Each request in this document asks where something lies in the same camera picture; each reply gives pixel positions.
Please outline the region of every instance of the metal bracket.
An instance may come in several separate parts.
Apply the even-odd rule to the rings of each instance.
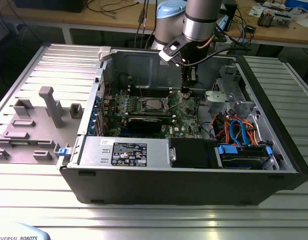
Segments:
[[[100,61],[108,60],[112,54],[112,47],[111,46],[101,46],[98,51],[98,59]]]

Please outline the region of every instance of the side panel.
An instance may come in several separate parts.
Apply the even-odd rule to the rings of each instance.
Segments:
[[[246,84],[253,90],[254,97],[256,98],[254,100],[261,107],[260,111],[263,113],[262,115],[267,117],[288,159],[293,164],[293,167],[300,173],[297,180],[289,186],[289,189],[293,190],[308,180],[308,166],[245,58],[243,56],[238,56],[237,61],[241,67],[242,73],[245,75],[244,80]]]
[[[300,177],[69,168],[60,172],[81,203],[132,205],[258,205]]]

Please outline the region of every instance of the sticker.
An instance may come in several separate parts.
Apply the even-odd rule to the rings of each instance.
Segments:
[[[101,145],[113,145],[115,143],[114,139],[106,139],[106,138],[102,138],[100,140],[100,144]]]
[[[113,142],[112,144],[113,144],[113,155],[111,159],[111,164],[113,166],[125,166],[125,167],[147,166],[148,156],[147,156],[146,143]]]

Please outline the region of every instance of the slotted metal surface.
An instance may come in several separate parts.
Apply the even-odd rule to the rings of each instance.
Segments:
[[[245,59],[308,164],[308,87],[278,58]]]
[[[55,45],[54,48],[62,50],[60,45]],[[258,71],[262,67],[255,61],[266,62],[262,58],[252,59],[254,62],[247,60],[256,64]],[[269,62],[280,65],[281,70],[284,70],[277,59],[271,59],[267,64]],[[277,84],[283,84],[286,80],[289,85],[299,86],[288,70],[277,75],[279,78],[272,73],[269,76],[280,79],[281,82]],[[71,86],[68,78],[62,79]],[[272,82],[266,75],[261,79],[265,79],[266,84]],[[29,77],[27,81],[29,80],[39,84],[43,79]],[[308,94],[304,91],[297,92],[305,96]],[[296,95],[295,98],[302,98],[308,103],[308,97]],[[286,127],[297,129],[302,126],[308,129],[308,111],[302,118],[286,109],[280,109],[278,113]],[[5,115],[0,116],[0,122],[7,121],[7,118]],[[299,148],[308,147],[308,136],[294,138]],[[308,164],[308,148],[302,151],[303,154],[307,153],[304,156]],[[0,164],[0,221],[2,220],[39,227],[48,232],[53,240],[308,239],[308,182],[294,191],[280,191],[259,206],[95,205],[78,202],[53,165]]]

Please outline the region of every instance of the cable connector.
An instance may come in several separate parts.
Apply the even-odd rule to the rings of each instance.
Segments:
[[[138,17],[138,24],[141,25],[144,22],[144,19],[145,19],[145,9],[143,8],[140,11],[140,14],[139,14],[139,17]]]

